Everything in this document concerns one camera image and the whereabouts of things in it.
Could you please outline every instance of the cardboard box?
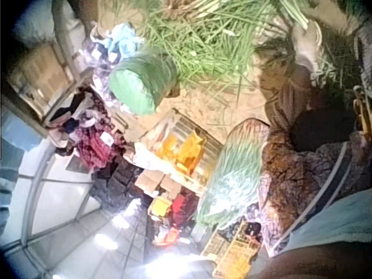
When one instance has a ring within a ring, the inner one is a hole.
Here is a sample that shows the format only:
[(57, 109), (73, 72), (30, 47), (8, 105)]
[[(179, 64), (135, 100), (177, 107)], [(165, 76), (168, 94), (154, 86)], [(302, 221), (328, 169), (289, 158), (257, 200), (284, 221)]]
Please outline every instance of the cardboard box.
[(51, 44), (42, 44), (23, 56), (8, 81), (40, 118), (70, 84)]
[(134, 185), (142, 190), (153, 193), (156, 187), (160, 184), (164, 174), (157, 170), (144, 170), (137, 178)]
[(169, 176), (164, 176), (162, 182), (160, 182), (160, 187), (169, 192), (168, 197), (170, 199), (175, 199), (177, 194), (181, 191), (182, 185)]

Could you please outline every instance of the plaid fabric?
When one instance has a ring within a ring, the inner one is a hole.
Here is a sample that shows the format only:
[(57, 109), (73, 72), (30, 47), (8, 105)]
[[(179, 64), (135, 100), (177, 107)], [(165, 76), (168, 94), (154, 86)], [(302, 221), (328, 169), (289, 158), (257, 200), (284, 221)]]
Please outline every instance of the plaid fabric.
[[(76, 147), (78, 148), (80, 159), (90, 169), (105, 167), (107, 163), (112, 162), (115, 156), (124, 152), (124, 145), (126, 144), (123, 135), (111, 133), (114, 125), (111, 123), (103, 102), (96, 96), (93, 99), (94, 106), (92, 109), (97, 111), (101, 118), (92, 127), (78, 127), (74, 131), (79, 139)], [(107, 132), (113, 137), (114, 143), (112, 146), (106, 145), (100, 139), (103, 132)]]

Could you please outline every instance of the red object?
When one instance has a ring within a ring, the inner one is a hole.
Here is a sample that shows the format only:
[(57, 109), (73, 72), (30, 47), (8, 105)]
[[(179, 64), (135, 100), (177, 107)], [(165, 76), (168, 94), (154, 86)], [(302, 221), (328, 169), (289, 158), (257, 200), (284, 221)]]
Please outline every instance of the red object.
[(195, 195), (177, 194), (171, 205), (171, 218), (173, 224), (175, 224), (177, 228), (186, 225), (189, 217), (196, 210), (197, 204), (198, 200)]

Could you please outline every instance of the yellow container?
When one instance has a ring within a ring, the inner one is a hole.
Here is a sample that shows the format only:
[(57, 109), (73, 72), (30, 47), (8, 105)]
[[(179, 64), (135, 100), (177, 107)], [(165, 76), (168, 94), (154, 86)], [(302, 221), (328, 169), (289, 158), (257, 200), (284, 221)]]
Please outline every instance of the yellow container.
[(157, 217), (164, 217), (171, 204), (172, 201), (169, 201), (162, 196), (157, 196), (153, 199), (149, 207), (149, 212)]

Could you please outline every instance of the green vegetable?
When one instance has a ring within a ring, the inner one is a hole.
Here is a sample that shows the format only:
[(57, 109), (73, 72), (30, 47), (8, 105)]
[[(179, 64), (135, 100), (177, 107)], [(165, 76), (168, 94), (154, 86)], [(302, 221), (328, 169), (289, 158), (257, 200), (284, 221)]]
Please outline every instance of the green vegetable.
[(230, 132), (199, 200), (197, 221), (225, 228), (258, 201), (262, 147), (268, 132), (269, 127), (257, 119), (247, 119)]

